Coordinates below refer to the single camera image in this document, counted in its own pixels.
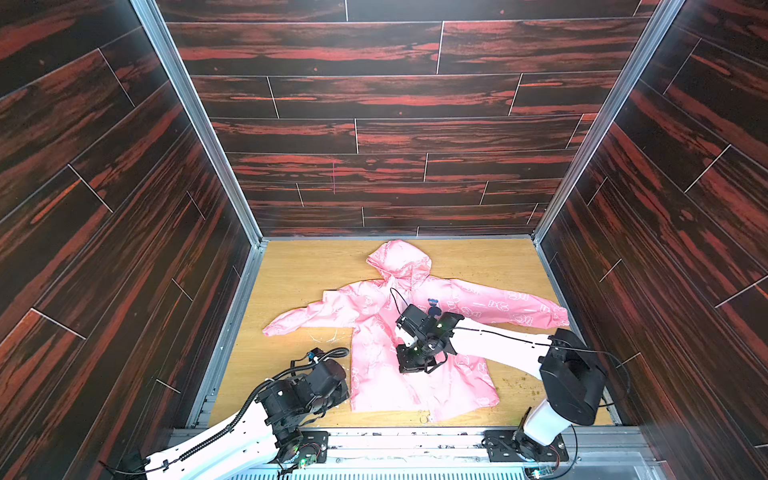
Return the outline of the pink printed jacket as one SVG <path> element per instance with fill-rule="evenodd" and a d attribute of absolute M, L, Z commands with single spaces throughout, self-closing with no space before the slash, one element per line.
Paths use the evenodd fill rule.
<path fill-rule="evenodd" d="M 402 240 L 367 258 L 377 280 L 324 292 L 276 317 L 263 331 L 350 328 L 353 411 L 428 411 L 446 421 L 499 404 L 487 363 L 534 378 L 547 331 L 568 326 L 547 299 L 432 275 L 431 258 Z"/>

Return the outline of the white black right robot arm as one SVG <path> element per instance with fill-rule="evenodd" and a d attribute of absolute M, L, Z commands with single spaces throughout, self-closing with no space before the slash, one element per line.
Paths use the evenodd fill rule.
<path fill-rule="evenodd" d="M 480 357 L 521 370 L 543 383 L 545 399 L 527 412 L 511 445 L 536 460 L 550 452 L 570 427 L 592 426 L 601 408 L 606 370 L 600 354 L 572 331 L 522 334 L 476 322 L 437 307 L 410 304 L 395 321 L 404 341 L 396 347 L 399 371 L 430 374 L 452 356 Z"/>

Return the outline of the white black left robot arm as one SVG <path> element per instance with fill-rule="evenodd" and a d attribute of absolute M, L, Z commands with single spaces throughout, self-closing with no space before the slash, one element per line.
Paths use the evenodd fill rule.
<path fill-rule="evenodd" d="M 265 379 L 240 410 L 202 433 L 148 456 L 136 453 L 116 467 L 101 466 L 114 479 L 227 479 L 259 465 L 277 465 L 282 478 L 316 464 L 327 438 L 302 428 L 349 399 L 339 363 L 349 354 L 347 347 L 315 348 L 306 363 L 294 360 Z"/>

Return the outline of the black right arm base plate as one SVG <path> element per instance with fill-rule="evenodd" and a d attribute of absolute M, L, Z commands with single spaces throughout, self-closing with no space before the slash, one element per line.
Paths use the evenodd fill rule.
<path fill-rule="evenodd" d="M 492 463 L 562 463 L 570 460 L 561 435 L 557 435 L 551 444 L 541 445 L 516 429 L 486 430 L 481 445 Z"/>

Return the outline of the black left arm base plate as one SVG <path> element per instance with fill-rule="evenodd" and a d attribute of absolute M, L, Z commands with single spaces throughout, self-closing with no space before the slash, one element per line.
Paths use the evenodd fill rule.
<path fill-rule="evenodd" d="M 298 468 L 324 464 L 327 460 L 330 433 L 322 430 L 302 432 L 302 439 L 294 457 L 290 460 Z"/>

